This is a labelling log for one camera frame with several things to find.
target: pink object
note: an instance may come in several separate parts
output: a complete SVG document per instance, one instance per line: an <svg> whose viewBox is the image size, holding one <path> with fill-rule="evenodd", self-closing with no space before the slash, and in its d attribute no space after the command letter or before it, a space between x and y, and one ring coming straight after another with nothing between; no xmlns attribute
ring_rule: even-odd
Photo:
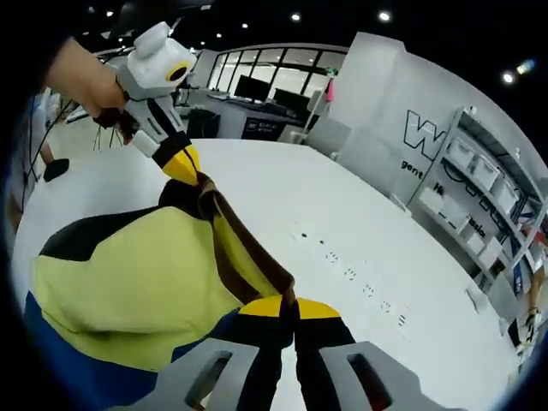
<svg viewBox="0 0 548 411"><path fill-rule="evenodd" d="M329 85L327 86L327 102L330 103L333 101L335 90L333 87L333 79L329 80Z"/></svg>

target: chair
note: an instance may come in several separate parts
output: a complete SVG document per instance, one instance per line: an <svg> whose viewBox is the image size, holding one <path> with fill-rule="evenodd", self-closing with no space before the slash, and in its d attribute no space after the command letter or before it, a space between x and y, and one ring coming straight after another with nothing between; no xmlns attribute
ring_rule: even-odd
<svg viewBox="0 0 548 411"><path fill-rule="evenodd" d="M519 306L514 291L510 286L504 272L498 274L495 281L487 291L487 298L497 312L498 316L512 324L519 315Z"/></svg>
<svg viewBox="0 0 548 411"><path fill-rule="evenodd" d="M307 145L329 157L340 152L352 129L340 122L321 116L307 136Z"/></svg>
<svg viewBox="0 0 548 411"><path fill-rule="evenodd" d="M386 139L372 135L367 128L356 128L352 132L340 150L337 162L385 197L390 198L396 192L399 168L386 165L400 164L402 154Z"/></svg>

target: black ceiling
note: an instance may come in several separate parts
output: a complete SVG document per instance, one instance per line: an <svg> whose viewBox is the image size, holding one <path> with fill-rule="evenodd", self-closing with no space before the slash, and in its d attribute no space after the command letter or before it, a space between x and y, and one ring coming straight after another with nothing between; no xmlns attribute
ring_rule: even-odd
<svg viewBox="0 0 548 411"><path fill-rule="evenodd" d="M185 0L141 0L145 14L163 3ZM124 1L90 2L95 12L86 12L76 38L92 51L116 47L117 39L105 40L98 33L116 24ZM540 0L217 0L211 9L164 11L172 24L183 16L173 37L185 46L223 51L247 45L309 42L350 46L358 31L399 39L406 49L461 76L492 98L521 127L544 156L543 129L548 108L548 19ZM115 14L106 17L105 11ZM381 23L377 14L388 9L393 19ZM290 20L299 12L302 20ZM241 27L247 23L249 28ZM536 67L518 76L515 84L501 81L505 70L528 58Z"/></svg>

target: shelf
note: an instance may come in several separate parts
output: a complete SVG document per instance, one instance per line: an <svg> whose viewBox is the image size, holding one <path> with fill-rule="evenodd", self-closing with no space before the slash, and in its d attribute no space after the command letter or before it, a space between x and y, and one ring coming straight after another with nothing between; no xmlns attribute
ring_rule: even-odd
<svg viewBox="0 0 548 411"><path fill-rule="evenodd" d="M463 129L468 135L474 137L494 158L504 167L505 171L514 179L525 194L543 199L544 195L539 190L535 180L529 172L514 158L508 150L487 130L474 116L462 112L458 128Z"/></svg>
<svg viewBox="0 0 548 411"><path fill-rule="evenodd" d="M466 177L466 179L469 180L481 192L481 194L491 203L495 210L497 210L498 214L503 218L506 225L512 231L512 234L514 234L514 237L517 239L518 242L520 242L520 245L523 246L525 244L525 238L517 229L515 223L510 219L509 215L506 214L503 208L497 203L497 200L495 199L495 197L493 197L493 194L491 194L491 192L487 188L485 188L484 185L481 184L470 171L462 167L455 160L453 160L453 158L447 156L445 153L442 157L442 161L449 163L452 168L456 169L459 173Z"/></svg>
<svg viewBox="0 0 548 411"><path fill-rule="evenodd" d="M461 246L468 254L468 256L474 261L474 263L479 267L481 272L491 281L495 281L495 278L487 267L480 261L478 254L473 253L468 247L464 239L456 232L456 230L439 214L436 214L434 211L430 210L422 201L419 201L422 210L428 214L436 223L438 223L442 228L451 235L455 241Z"/></svg>
<svg viewBox="0 0 548 411"><path fill-rule="evenodd" d="M531 269L531 272L533 274L537 272L537 270L540 268L539 263L535 263L535 261L533 260L533 256L531 255L531 252L529 250L525 252L525 260L527 261L527 264L529 265L529 268Z"/></svg>

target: white table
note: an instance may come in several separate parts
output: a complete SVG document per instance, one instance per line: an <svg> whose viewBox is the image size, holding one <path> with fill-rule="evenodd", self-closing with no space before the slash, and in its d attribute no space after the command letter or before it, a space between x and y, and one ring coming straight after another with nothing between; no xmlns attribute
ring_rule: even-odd
<svg viewBox="0 0 548 411"><path fill-rule="evenodd" d="M445 407L484 411L500 398L517 368L515 351L490 305L474 311L464 292L473 280L413 219L308 147L194 144L202 170L295 276L296 294L337 309L357 341L372 341L413 370L423 392ZM83 217L154 206L166 181L133 147L73 159L67 174L41 181L15 239L12 275L21 306L32 260L52 234ZM348 268L356 275L345 275ZM380 309L384 301L392 313ZM407 323L399 327L402 313ZM295 362L295 352L284 350L273 410L305 409Z"/></svg>

